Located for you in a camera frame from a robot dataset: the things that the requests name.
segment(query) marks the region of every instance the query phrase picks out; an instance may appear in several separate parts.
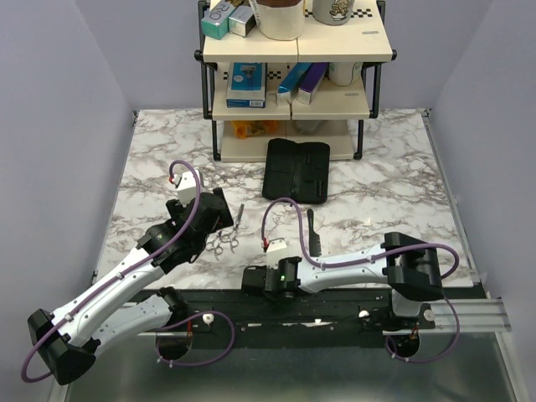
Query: black tool roll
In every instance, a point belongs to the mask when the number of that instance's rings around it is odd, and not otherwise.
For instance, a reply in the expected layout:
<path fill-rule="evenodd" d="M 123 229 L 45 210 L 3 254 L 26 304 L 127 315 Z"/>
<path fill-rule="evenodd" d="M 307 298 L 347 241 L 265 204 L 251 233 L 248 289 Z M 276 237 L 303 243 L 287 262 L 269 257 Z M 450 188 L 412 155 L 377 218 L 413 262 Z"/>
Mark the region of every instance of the black tool roll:
<path fill-rule="evenodd" d="M 325 203 L 329 152 L 329 145 L 323 142 L 270 140 L 262 196 L 288 197 L 301 204 Z"/>

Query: gray wall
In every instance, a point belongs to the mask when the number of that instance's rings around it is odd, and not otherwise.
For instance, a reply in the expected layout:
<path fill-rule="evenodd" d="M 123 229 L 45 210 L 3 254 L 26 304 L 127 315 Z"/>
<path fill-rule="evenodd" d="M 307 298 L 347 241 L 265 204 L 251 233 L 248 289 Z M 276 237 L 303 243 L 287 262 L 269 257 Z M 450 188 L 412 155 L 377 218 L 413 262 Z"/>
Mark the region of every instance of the gray wall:
<path fill-rule="evenodd" d="M 75 0 L 137 109 L 201 106 L 195 0 Z"/>
<path fill-rule="evenodd" d="M 132 113 L 70 0 L 0 1 L 0 400 L 46 400 L 18 377 L 26 318 L 90 284 Z M 30 373 L 41 374 L 35 359 Z"/>
<path fill-rule="evenodd" d="M 75 1 L 136 108 L 201 106 L 195 0 Z M 388 0 L 381 107 L 432 106 L 491 2 Z"/>
<path fill-rule="evenodd" d="M 536 400 L 536 3 L 495 0 L 432 111 L 477 268 Z"/>

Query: marble surface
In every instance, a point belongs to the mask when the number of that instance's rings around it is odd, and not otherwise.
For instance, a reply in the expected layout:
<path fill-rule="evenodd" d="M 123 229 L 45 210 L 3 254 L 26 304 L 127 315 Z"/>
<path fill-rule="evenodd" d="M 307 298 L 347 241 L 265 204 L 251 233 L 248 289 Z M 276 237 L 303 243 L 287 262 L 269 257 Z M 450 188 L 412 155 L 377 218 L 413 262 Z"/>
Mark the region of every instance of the marble surface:
<path fill-rule="evenodd" d="M 356 122 L 348 124 L 355 132 Z M 461 254 L 460 268 L 444 285 L 471 286 L 470 270 L 420 114 L 385 111 L 378 120 L 365 122 L 365 133 L 363 160 L 332 162 L 328 200 L 313 206 L 322 254 L 361 250 L 380 243 L 385 232 L 399 231 L 454 247 Z M 245 204 L 240 246 L 235 253 L 224 247 L 218 260 L 213 252 L 205 251 L 194 264 L 178 266 L 149 287 L 240 288 L 243 269 L 264 263 L 260 247 L 260 220 L 268 205 L 260 195 L 264 163 L 214 162 L 210 123 L 203 120 L 201 110 L 142 111 L 99 277 L 124 258 L 149 226 L 168 218 L 165 203 L 174 198 L 168 165 L 180 158 L 202 169 L 206 188 L 224 189 L 233 215 Z M 268 237 L 284 237 L 298 250 L 294 210 L 281 205 L 272 211 Z M 440 252 L 440 259 L 441 270 L 447 271 L 451 256 Z"/>

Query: box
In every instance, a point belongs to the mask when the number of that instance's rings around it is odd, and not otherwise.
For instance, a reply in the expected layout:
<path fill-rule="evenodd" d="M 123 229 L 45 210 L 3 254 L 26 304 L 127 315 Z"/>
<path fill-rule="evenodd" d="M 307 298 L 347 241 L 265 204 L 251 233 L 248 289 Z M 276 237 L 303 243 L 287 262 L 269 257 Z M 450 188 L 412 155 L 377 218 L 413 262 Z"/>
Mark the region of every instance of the box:
<path fill-rule="evenodd" d="M 300 84 L 297 101 L 310 105 L 326 75 L 328 63 L 313 63 Z"/>
<path fill-rule="evenodd" d="M 208 10 L 201 20 L 203 34 L 214 39 L 222 39 L 229 32 L 229 17 L 236 7 L 230 0 L 222 0 Z"/>
<path fill-rule="evenodd" d="M 256 25 L 253 10 L 249 6 L 239 6 L 229 17 L 229 32 L 243 38 L 247 36 Z"/>
<path fill-rule="evenodd" d="M 227 107 L 266 106 L 266 63 L 231 63 Z"/>
<path fill-rule="evenodd" d="M 311 63 L 296 63 L 291 72 L 288 73 L 277 90 L 278 106 L 292 103 L 292 98 L 297 93 L 298 85 L 309 67 L 311 67 Z"/>

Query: scissors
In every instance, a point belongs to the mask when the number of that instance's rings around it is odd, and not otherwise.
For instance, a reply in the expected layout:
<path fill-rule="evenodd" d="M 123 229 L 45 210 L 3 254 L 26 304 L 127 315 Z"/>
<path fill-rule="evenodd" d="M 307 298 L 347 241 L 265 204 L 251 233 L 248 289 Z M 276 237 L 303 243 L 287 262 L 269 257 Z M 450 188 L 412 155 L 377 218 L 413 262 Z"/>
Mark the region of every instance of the scissors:
<path fill-rule="evenodd" d="M 224 234 L 221 238 L 222 243 L 229 243 L 231 251 L 235 252 L 235 248 L 240 245 L 240 242 L 238 241 L 238 228 L 240 227 L 240 221 L 242 220 L 242 214 L 244 213 L 244 205 L 241 204 L 240 208 L 238 209 L 238 213 L 236 215 L 236 219 L 234 220 L 234 226 L 233 229 L 228 234 Z"/>
<path fill-rule="evenodd" d="M 207 251 L 214 251 L 216 259 L 218 259 L 218 255 L 222 255 L 224 253 L 224 248 L 221 246 L 221 244 L 224 243 L 221 232 L 222 231 L 220 230 L 216 234 L 216 237 L 214 237 L 212 241 L 209 241 L 206 246 Z"/>

